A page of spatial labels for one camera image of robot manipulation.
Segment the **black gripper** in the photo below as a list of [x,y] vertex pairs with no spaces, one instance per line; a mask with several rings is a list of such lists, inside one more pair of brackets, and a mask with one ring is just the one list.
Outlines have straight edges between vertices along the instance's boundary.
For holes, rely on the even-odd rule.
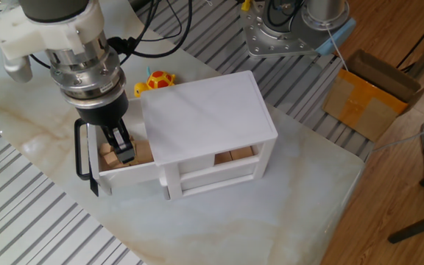
[[128,106],[127,95],[123,92],[116,100],[101,107],[75,107],[83,121],[101,126],[107,142],[114,148],[117,158],[122,163],[129,163],[135,159],[134,146],[122,120]]

